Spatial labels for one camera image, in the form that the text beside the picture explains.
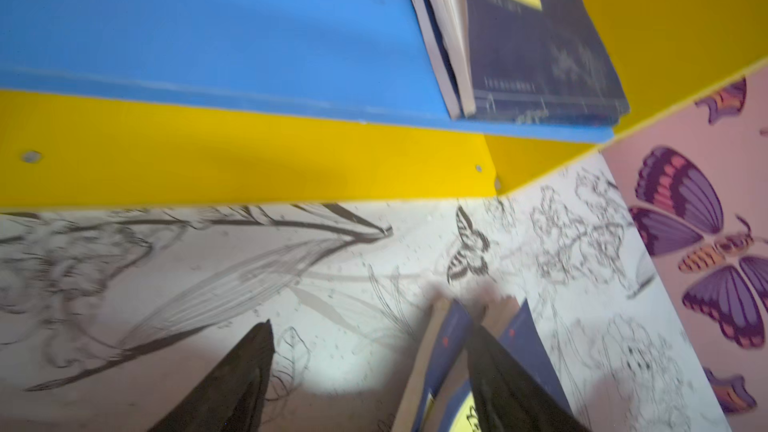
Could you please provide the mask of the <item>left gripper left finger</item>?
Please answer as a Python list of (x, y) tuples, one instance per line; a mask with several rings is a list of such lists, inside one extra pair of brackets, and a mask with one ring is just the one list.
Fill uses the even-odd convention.
[(257, 431), (275, 354), (272, 325), (256, 324), (153, 431)]

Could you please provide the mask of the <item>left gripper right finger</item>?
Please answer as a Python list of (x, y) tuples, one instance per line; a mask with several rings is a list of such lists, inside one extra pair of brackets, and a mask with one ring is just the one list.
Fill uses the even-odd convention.
[(466, 341), (479, 427), (484, 432), (584, 431), (490, 332), (477, 326)]

